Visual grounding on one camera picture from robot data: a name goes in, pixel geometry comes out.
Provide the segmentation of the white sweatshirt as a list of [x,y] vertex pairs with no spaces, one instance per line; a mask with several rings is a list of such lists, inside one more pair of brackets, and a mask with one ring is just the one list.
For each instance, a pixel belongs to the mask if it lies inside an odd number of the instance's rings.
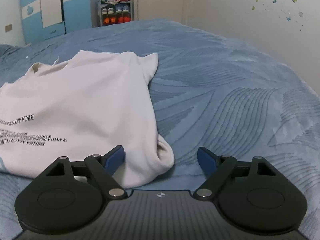
[[148,85],[158,55],[82,50],[56,65],[33,64],[1,87],[1,171],[35,178],[54,160],[81,161],[115,146],[124,188],[145,185],[174,165],[159,135]]

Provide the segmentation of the blue textured bedspread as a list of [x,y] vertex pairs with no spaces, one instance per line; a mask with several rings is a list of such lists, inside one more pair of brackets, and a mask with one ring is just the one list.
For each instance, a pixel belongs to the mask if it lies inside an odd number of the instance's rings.
[[287,65],[244,42],[153,20],[85,29],[25,48],[1,46],[1,83],[36,62],[71,59],[80,50],[158,54],[150,96],[159,133],[175,166],[148,189],[195,190],[204,181],[196,151],[266,158],[302,191],[300,231],[319,239],[319,96]]

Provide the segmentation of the shoe rack with shoes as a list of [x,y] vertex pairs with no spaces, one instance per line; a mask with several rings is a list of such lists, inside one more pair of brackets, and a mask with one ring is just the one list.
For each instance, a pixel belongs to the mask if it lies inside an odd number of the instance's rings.
[[98,23],[101,27],[135,20],[135,0],[98,0]]

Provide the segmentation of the blue white wardrobe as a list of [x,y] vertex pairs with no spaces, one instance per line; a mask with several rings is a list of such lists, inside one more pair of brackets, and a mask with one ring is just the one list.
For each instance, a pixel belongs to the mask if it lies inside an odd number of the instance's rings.
[[20,0],[26,44],[94,26],[94,0]]

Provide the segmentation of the brass wall switch plate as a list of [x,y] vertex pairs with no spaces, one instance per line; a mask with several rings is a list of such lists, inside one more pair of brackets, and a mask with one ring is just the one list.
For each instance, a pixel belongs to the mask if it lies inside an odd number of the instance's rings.
[[9,24],[9,25],[6,25],[5,26],[5,32],[7,33],[7,32],[9,32],[9,31],[11,31],[12,30],[12,24]]

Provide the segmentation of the butterfly wall stickers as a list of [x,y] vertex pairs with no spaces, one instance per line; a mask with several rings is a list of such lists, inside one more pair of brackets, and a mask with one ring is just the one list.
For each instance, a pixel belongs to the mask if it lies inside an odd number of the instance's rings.
[[254,0],[250,11],[255,13],[263,21],[276,21],[281,23],[292,23],[292,25],[302,32],[304,28],[303,13],[297,7],[298,0]]

